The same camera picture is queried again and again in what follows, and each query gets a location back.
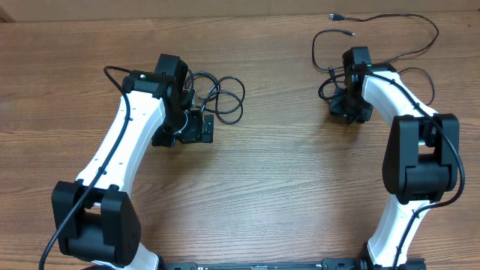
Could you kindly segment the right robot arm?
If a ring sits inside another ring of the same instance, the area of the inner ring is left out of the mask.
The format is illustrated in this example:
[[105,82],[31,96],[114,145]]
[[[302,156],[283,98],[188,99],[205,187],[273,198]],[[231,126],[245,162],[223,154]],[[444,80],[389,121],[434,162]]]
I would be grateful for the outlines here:
[[330,113],[365,123],[377,110],[390,127],[382,162],[388,201],[354,269],[424,269],[407,251],[425,215],[443,207],[444,193],[464,179],[458,118],[421,102],[390,64],[374,64],[366,46],[342,55],[345,88],[336,88]]

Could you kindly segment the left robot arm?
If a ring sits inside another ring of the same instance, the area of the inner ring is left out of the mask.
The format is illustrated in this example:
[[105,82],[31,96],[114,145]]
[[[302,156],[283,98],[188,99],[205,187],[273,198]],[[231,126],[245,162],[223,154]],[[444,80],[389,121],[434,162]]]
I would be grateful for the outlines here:
[[94,157],[75,181],[59,181],[52,191],[56,231],[41,269],[54,244],[98,269],[165,267],[141,242],[134,178],[148,146],[212,143],[214,119],[194,109],[195,91],[185,89],[188,66],[178,56],[162,54],[154,71],[126,74],[114,84],[121,92],[118,112]]

